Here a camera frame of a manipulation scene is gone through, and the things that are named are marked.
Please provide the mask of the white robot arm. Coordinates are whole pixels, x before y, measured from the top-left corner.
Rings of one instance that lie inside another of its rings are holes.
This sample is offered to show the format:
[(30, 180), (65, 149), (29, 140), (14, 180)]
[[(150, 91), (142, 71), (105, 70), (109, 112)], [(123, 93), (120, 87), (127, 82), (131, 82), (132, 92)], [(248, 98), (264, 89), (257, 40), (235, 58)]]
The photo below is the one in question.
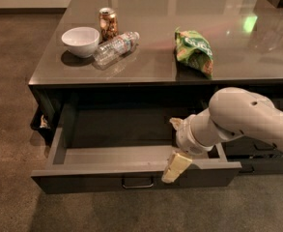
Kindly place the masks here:
[(169, 157), (162, 175), (166, 184), (175, 182), (196, 155), (221, 143), (243, 136), (258, 139), (283, 153), (283, 112), (257, 93), (228, 87), (215, 92), (207, 109), (184, 119), (170, 120), (178, 149)]

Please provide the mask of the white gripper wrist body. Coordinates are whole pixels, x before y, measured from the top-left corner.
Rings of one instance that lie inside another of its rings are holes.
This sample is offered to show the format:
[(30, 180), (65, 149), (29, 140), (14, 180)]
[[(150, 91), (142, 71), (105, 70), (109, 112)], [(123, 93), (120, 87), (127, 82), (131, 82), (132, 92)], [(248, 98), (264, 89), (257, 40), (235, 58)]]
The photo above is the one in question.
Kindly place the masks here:
[(178, 131), (176, 131), (177, 146), (185, 153), (194, 156), (209, 152), (212, 146), (207, 147), (197, 141), (192, 132), (192, 117), (183, 119)]

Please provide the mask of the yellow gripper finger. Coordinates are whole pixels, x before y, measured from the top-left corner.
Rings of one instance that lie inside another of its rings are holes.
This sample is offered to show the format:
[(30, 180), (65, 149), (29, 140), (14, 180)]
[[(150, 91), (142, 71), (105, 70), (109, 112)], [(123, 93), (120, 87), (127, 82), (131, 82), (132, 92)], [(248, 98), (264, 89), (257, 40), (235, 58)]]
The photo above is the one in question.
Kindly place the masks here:
[(163, 172), (161, 181), (166, 184), (175, 182), (192, 164), (192, 157), (186, 153), (173, 152)]
[(181, 118), (174, 118), (172, 117), (170, 120), (169, 120), (170, 124), (172, 125), (172, 127), (174, 128), (175, 131), (178, 131), (182, 122), (183, 122), (183, 119)]

